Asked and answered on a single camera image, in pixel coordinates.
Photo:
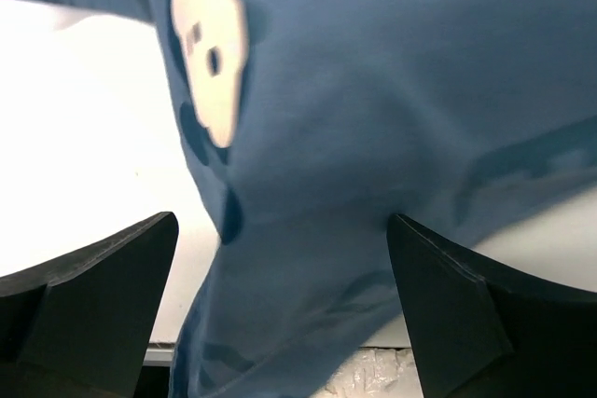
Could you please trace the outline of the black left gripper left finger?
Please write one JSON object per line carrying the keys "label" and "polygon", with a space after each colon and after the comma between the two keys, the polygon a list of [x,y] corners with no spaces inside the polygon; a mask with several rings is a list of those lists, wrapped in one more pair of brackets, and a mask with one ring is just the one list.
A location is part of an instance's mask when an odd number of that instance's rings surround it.
{"label": "black left gripper left finger", "polygon": [[177,239],[157,213],[2,277],[2,396],[133,396]]}

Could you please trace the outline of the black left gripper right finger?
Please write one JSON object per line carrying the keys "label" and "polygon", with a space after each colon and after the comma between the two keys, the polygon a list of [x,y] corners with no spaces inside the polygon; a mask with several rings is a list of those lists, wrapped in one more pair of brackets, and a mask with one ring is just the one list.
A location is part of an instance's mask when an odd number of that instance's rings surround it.
{"label": "black left gripper right finger", "polygon": [[595,396],[595,293],[511,268],[402,214],[386,238],[424,396]]}

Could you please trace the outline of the blue letter print pillowcase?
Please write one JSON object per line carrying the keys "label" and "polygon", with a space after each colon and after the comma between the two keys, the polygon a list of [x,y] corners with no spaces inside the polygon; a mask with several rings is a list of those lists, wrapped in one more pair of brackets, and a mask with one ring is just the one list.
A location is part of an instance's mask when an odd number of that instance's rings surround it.
{"label": "blue letter print pillowcase", "polygon": [[306,397],[400,314],[405,214],[472,246],[596,185],[596,0],[34,0],[152,23],[220,246],[172,397]]}

